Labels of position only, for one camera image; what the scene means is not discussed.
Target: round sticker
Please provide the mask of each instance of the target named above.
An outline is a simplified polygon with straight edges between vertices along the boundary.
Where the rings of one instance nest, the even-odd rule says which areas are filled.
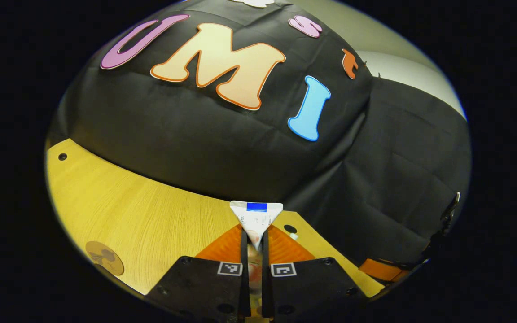
[[[108,272],[115,276],[121,276],[125,270],[123,262],[117,254],[106,245],[97,241],[89,241],[85,250],[94,263],[103,266]]]

